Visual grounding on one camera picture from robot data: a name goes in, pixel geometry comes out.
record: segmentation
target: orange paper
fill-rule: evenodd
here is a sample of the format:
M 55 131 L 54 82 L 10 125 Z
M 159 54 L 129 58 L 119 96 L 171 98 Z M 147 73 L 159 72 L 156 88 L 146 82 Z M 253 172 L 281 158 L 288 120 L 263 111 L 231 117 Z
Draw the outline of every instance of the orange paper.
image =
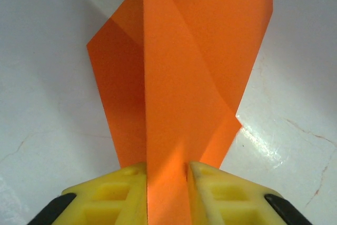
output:
M 272 0 L 125 0 L 88 44 L 122 167 L 147 161 L 149 224 L 190 224 L 187 163 L 219 167 Z

